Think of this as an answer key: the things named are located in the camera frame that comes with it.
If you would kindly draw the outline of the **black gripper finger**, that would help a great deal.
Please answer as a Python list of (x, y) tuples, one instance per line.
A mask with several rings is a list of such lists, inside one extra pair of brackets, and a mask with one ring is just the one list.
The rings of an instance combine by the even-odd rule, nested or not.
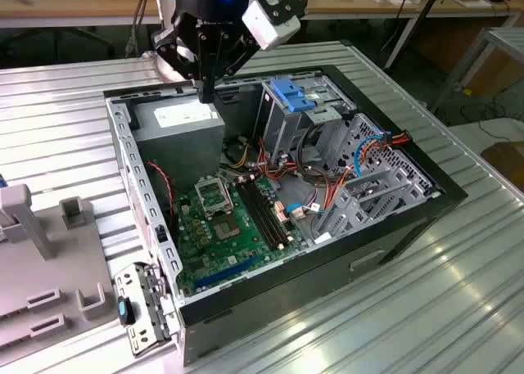
[(224, 30), (199, 34), (198, 75), (195, 77), (199, 101), (211, 103), (215, 83), (224, 76), (236, 74), (258, 50), (258, 43), (247, 33), (237, 38)]
[(198, 29), (196, 25), (172, 25), (151, 36), (152, 45), (160, 59), (165, 75), (173, 71), (187, 80), (199, 79)]

